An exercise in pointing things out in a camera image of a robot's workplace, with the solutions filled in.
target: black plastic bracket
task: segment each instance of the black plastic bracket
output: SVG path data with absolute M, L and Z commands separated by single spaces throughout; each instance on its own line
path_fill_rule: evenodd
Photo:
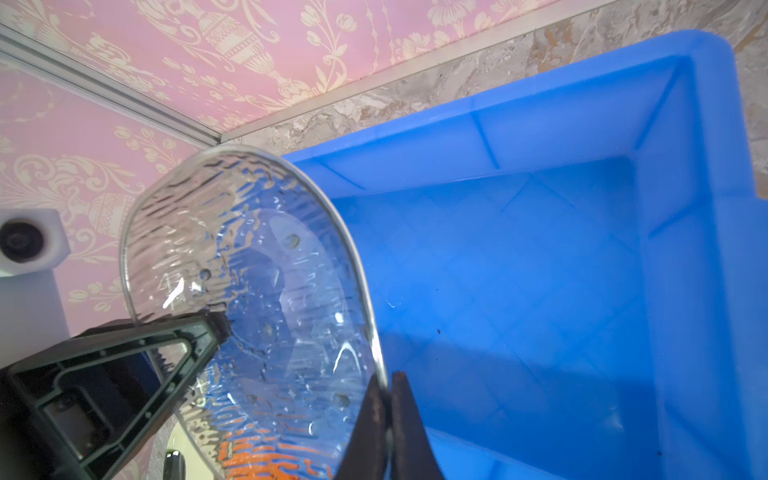
M 228 335 L 219 313 L 107 325 L 8 367 L 0 436 L 14 442 L 0 440 L 0 458 L 24 480 L 111 478 Z

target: marble countertop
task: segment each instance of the marble countertop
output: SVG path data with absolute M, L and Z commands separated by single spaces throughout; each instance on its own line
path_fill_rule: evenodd
M 768 179 L 768 2 L 618 0 L 232 140 L 275 154 L 467 97 L 676 30 L 723 36 L 736 52 L 756 174 Z

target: metal trim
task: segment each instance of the metal trim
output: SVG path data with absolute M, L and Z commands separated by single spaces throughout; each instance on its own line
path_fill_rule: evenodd
M 169 131 L 197 145 L 218 145 L 221 134 L 107 75 L 0 25 L 0 58 L 57 86 Z

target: textured glass rim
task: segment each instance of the textured glass rim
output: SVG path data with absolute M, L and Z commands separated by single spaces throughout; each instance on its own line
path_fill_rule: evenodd
M 228 154 L 245 154 L 254 157 L 260 157 L 266 161 L 279 164 L 282 168 L 285 168 L 291 174 L 295 175 L 296 178 L 298 178 L 299 181 L 304 184 L 304 187 L 306 187 L 307 190 L 309 190 L 310 193 L 315 196 L 320 205 L 331 218 L 333 225 L 341 234 L 342 242 L 344 243 L 346 252 L 352 261 L 355 275 L 357 277 L 358 294 L 360 295 L 360 302 L 362 304 L 363 313 L 365 314 L 366 318 L 366 329 L 368 330 L 366 333 L 368 334 L 367 337 L 370 343 L 373 362 L 376 367 L 376 378 L 379 381 L 379 385 L 381 386 L 382 391 L 388 391 L 389 378 L 387 377 L 386 366 L 384 365 L 384 356 L 382 354 L 381 342 L 379 340 L 379 330 L 376 328 L 376 316 L 373 312 L 373 304 L 371 303 L 371 296 L 368 290 L 368 282 L 366 281 L 366 273 L 362 267 L 362 261 L 360 259 L 359 253 L 357 252 L 355 242 L 352 239 L 352 235 L 349 233 L 344 220 L 342 220 L 339 212 L 333 206 L 333 203 L 331 203 L 331 200 L 304 172 L 302 172 L 295 165 L 291 164 L 289 161 L 286 161 L 281 157 L 277 157 L 276 155 L 272 155 L 256 147 L 250 147 L 246 145 L 219 145 L 217 147 L 201 151 L 183 161 L 178 167 L 169 172 L 166 177 L 163 177 L 159 181 L 155 182 L 150 188 L 146 189 L 146 191 L 143 192 L 138 199 L 136 199 L 121 232 L 120 246 L 118 250 L 118 258 L 120 259 L 120 282 L 123 288 L 123 297 L 125 298 L 125 305 L 127 307 L 128 314 L 131 315 L 133 322 L 137 325 L 141 324 L 141 321 L 139 321 L 137 318 L 133 297 L 131 296 L 131 280 L 128 278 L 127 268 L 127 240 L 128 231 L 134 222 L 136 214 L 150 197 L 152 197 L 161 188 L 168 185 L 174 179 L 182 176 L 186 171 L 192 170 L 200 164 L 215 160 L 218 157 L 222 157 Z

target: pink wallpaper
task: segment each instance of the pink wallpaper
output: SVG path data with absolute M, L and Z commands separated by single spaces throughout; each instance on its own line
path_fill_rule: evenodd
M 197 149 L 0 63 L 0 205 L 61 213 L 55 269 L 72 335 L 127 313 L 120 228 L 136 197 Z
M 0 23 L 224 132 L 557 0 L 0 0 Z

